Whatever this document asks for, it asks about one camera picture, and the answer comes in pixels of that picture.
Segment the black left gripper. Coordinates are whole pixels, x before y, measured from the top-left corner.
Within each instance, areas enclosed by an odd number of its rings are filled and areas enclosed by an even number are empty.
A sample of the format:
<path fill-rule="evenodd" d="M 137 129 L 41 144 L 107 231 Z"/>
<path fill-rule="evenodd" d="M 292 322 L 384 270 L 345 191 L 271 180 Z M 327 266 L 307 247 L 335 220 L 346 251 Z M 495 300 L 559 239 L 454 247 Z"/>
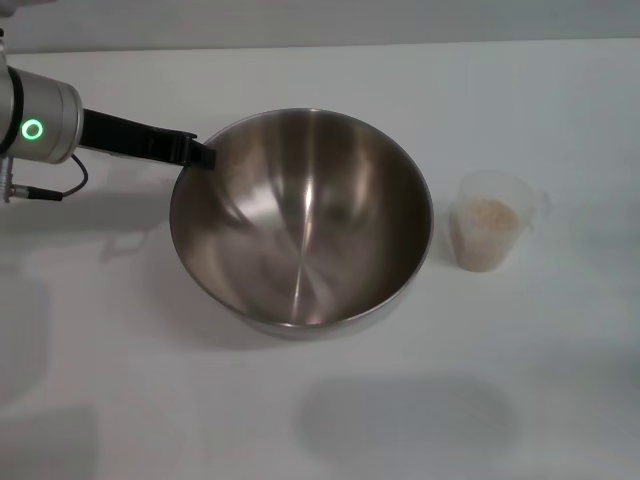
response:
<path fill-rule="evenodd" d="M 79 146 L 121 157 L 153 160 L 188 168 L 214 170 L 214 149 L 187 132 L 154 127 L 84 109 Z"/>

